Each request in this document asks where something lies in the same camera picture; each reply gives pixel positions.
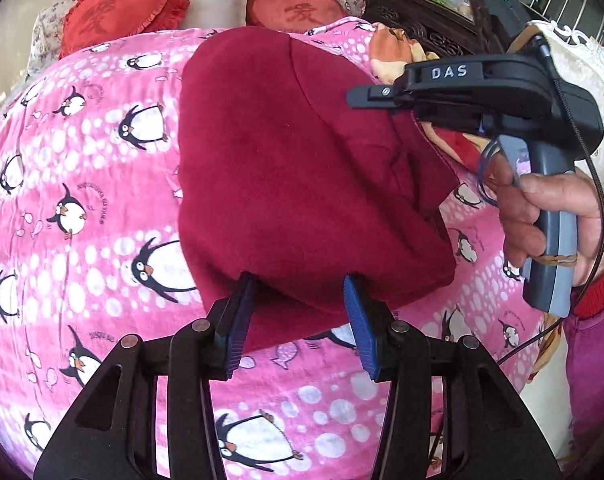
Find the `red sleeve forearm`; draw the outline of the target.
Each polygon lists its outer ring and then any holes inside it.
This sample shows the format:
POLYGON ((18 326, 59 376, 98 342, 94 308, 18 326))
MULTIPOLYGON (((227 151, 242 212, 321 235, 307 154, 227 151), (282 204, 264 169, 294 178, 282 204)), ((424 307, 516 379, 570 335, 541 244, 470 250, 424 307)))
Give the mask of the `red sleeve forearm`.
POLYGON ((575 300, 572 315, 579 320, 596 318, 604 312, 604 272, 592 284, 577 287, 572 298, 575 300))

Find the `person's right hand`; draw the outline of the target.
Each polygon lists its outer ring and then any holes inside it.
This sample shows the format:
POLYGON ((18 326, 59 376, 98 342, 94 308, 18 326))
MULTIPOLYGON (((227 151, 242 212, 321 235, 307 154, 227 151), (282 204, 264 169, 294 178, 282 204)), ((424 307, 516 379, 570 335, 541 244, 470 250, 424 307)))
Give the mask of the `person's right hand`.
POLYGON ((573 174, 523 174, 516 179, 503 155, 488 164, 505 233, 504 254, 513 266, 539 257, 546 249, 544 233, 535 226, 543 211, 565 211, 578 220, 578 260, 573 284, 586 283, 590 271, 604 272, 604 224, 594 181, 581 170, 573 174))

